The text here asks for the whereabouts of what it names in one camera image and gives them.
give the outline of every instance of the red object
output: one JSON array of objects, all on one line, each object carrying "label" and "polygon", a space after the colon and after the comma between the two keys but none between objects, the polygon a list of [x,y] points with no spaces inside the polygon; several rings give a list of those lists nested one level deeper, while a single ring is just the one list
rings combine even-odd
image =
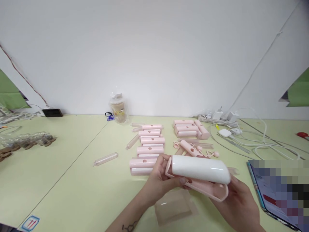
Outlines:
[{"label": "red object", "polygon": [[264,197],[264,199],[265,199],[266,201],[272,203],[272,204],[275,205],[275,206],[277,205],[277,202],[276,202],[275,199],[273,199],[273,198],[271,198],[271,197],[269,197],[269,196],[266,196],[265,194],[263,194],[263,197]]},{"label": "red object", "polygon": [[305,133],[305,132],[298,132],[297,133],[297,136],[299,136],[299,137],[302,137],[302,138],[306,138],[306,137],[309,137],[309,135],[307,134],[307,133]]}]

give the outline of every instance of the transparent plastic tube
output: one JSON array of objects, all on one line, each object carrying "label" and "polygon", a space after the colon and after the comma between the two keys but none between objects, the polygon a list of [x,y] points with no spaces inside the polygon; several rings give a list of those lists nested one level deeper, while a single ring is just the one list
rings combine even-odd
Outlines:
[{"label": "transparent plastic tube", "polygon": [[128,145],[126,146],[126,150],[129,150],[131,147],[133,147],[133,145],[136,143],[136,141],[139,139],[139,135],[137,134],[136,136],[134,136],[134,138],[128,143]]},{"label": "transparent plastic tube", "polygon": [[136,127],[134,129],[132,129],[132,132],[138,132],[138,131],[142,131],[143,128],[140,126],[140,127]]},{"label": "transparent plastic tube", "polygon": [[185,140],[185,141],[187,141],[188,143],[199,143],[200,142],[200,140],[198,140],[198,139],[188,139],[188,138],[180,138],[180,139],[178,139],[178,142],[180,142],[181,140]]},{"label": "transparent plastic tube", "polygon": [[144,123],[134,123],[134,122],[131,124],[131,126],[134,126],[134,127],[135,126],[140,127],[140,126],[143,126],[143,125],[145,125],[145,124]]},{"label": "transparent plastic tube", "polygon": [[111,160],[113,160],[113,159],[115,159],[117,157],[118,157],[118,153],[117,152],[112,153],[110,155],[104,156],[103,158],[100,158],[100,159],[97,159],[96,161],[94,161],[93,166],[99,166],[99,165],[104,164],[104,163],[106,163],[108,161],[111,161]]},{"label": "transparent plastic tube", "polygon": [[185,140],[187,143],[192,143],[195,147],[200,146],[204,149],[214,149],[213,144],[211,144],[211,143],[200,143],[198,139],[187,139],[187,138],[178,139],[179,142],[181,142],[181,140]]},{"label": "transparent plastic tube", "polygon": [[178,150],[176,151],[175,155],[182,155],[184,152],[184,148],[182,146],[179,146]]}]

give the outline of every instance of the sticker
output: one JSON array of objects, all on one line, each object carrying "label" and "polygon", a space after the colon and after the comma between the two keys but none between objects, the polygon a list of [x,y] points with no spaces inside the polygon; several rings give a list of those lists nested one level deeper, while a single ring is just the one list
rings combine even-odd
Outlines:
[{"label": "sticker", "polygon": [[35,216],[30,216],[22,225],[22,229],[25,231],[31,231],[39,223],[40,219]]}]

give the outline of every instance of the white charger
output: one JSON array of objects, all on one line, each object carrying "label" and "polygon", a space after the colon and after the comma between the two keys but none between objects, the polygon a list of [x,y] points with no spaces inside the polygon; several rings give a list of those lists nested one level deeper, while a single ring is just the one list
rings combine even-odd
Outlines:
[{"label": "white charger", "polygon": [[221,135],[222,137],[229,137],[232,134],[232,132],[230,132],[227,129],[222,129],[218,131],[218,134]]}]

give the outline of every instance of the white cable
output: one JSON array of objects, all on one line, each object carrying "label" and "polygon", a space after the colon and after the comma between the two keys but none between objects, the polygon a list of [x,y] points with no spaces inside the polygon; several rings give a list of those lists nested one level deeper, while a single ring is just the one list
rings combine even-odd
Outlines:
[{"label": "white cable", "polygon": [[[252,131],[246,131],[246,130],[242,130],[243,132],[248,132],[248,133],[252,133],[252,134],[256,134],[256,135],[259,135],[259,136],[262,136],[261,134],[259,134],[259,133],[256,133],[256,132],[252,132]],[[268,138],[268,137],[266,137],[267,139],[269,139],[269,140],[272,140],[272,141],[275,141],[275,142],[279,142],[279,143],[283,143],[283,144],[286,144],[286,145],[288,145],[288,146],[291,146],[291,147],[294,147],[294,148],[296,148],[296,149],[298,149],[298,150],[301,150],[302,152],[305,152],[305,153],[307,153],[307,154],[309,154],[309,152],[307,152],[307,151],[305,151],[305,150],[302,150],[302,149],[300,149],[300,148],[298,148],[298,147],[295,147],[295,146],[293,146],[293,145],[291,145],[291,144],[288,144],[288,143],[285,143],[285,142],[281,142],[281,141],[278,141],[278,140],[275,140],[275,139],[272,139],[272,138]],[[257,140],[250,140],[250,139],[244,139],[244,140],[249,140],[249,141],[253,141],[253,142],[256,142]]]},{"label": "white cable", "polygon": [[263,143],[264,145],[261,145],[261,144],[245,144],[245,143],[240,142],[240,141],[239,141],[238,139],[236,139],[234,136],[230,136],[233,140],[235,140],[236,142],[238,142],[239,144],[244,145],[244,146],[256,147],[256,148],[254,149],[254,151],[255,151],[255,154],[256,154],[260,159],[261,159],[261,157],[259,156],[259,154],[258,154],[258,152],[257,152],[257,149],[262,148],[262,147],[270,147],[271,149],[273,149],[273,150],[276,151],[277,153],[281,154],[282,156],[284,156],[284,157],[286,157],[286,158],[288,158],[288,159],[292,159],[292,158],[290,158],[289,156],[287,156],[286,154],[284,154],[284,153],[282,153],[282,152],[280,152],[279,150],[277,150],[277,149],[274,148],[274,147],[283,147],[284,149],[287,149],[287,150],[291,151],[292,153],[296,154],[298,160],[300,159],[299,153],[296,152],[296,151],[294,151],[294,150],[292,150],[292,149],[288,149],[288,148],[286,148],[286,147],[284,147],[284,146],[280,146],[280,145],[273,144],[273,143],[266,143],[266,142],[265,142],[265,135],[266,135],[266,131],[267,131],[267,124],[266,124],[266,122],[265,122],[264,120],[262,120],[262,119],[257,115],[257,113],[255,112],[255,110],[254,110],[253,108],[251,108],[251,107],[244,107],[244,108],[239,108],[239,109],[237,109],[237,110],[241,110],[241,109],[251,109],[251,110],[253,111],[253,113],[255,114],[255,116],[256,116],[259,120],[261,120],[261,121],[264,123],[265,129],[264,129],[264,133],[263,133],[263,141],[251,140],[251,141],[254,141],[254,142]]},{"label": "white cable", "polygon": [[249,159],[251,159],[251,160],[254,160],[252,157],[249,157],[249,156],[246,156],[246,155],[244,155],[244,154],[235,152],[235,151],[231,150],[230,148],[228,148],[228,147],[222,145],[221,143],[219,143],[219,142],[213,137],[213,135],[212,135],[212,133],[211,133],[211,127],[214,126],[215,124],[212,124],[212,125],[210,125],[210,126],[207,128],[208,131],[209,131],[209,133],[210,133],[210,136],[212,137],[212,139],[213,139],[215,142],[217,142],[218,144],[220,144],[221,146],[223,146],[224,148],[226,148],[227,150],[229,150],[229,151],[231,151],[231,152],[233,152],[233,153],[235,153],[235,154],[238,154],[238,155],[247,157],[247,158],[249,158]]}]

